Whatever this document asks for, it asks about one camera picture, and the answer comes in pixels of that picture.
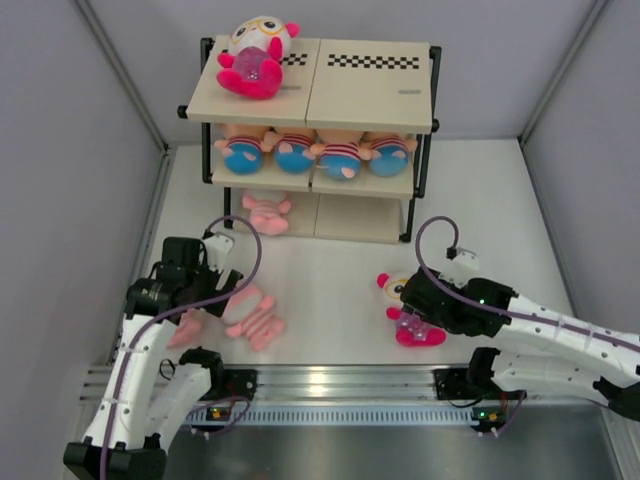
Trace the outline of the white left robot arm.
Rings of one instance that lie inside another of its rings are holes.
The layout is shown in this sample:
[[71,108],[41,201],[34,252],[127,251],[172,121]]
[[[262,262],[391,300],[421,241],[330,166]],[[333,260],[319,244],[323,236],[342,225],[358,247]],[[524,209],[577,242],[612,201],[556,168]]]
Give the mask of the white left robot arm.
[[148,276],[128,289],[122,335],[95,416],[82,438],[67,444],[63,463],[78,479],[160,479],[168,450],[201,398],[226,386],[218,353],[186,351],[158,396],[159,367],[181,317],[219,316],[242,274],[225,267],[231,237],[168,237]]

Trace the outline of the boy plush striped shirt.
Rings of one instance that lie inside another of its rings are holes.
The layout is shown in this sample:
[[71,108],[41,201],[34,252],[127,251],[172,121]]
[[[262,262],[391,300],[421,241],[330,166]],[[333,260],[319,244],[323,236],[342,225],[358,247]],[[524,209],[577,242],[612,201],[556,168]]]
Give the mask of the boy plush striped shirt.
[[259,171],[264,163],[264,154],[272,149],[265,141],[271,130],[265,125],[216,123],[223,138],[214,142],[224,165],[233,173],[248,175]]
[[418,146],[417,140],[405,133],[367,132],[364,141],[371,150],[370,169],[381,177],[403,172]]
[[361,130],[317,129],[317,139],[310,147],[317,167],[335,180],[354,179],[361,164],[372,159],[371,149],[363,143]]

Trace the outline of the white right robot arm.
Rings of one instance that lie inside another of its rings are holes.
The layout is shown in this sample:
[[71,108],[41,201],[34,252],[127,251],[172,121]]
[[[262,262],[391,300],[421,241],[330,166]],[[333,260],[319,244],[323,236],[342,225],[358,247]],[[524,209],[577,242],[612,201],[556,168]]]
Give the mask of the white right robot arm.
[[469,361],[466,382],[475,395],[575,396],[638,420],[638,335],[563,315],[493,280],[455,285],[431,269],[418,269],[400,299],[404,312],[449,334],[494,341]]

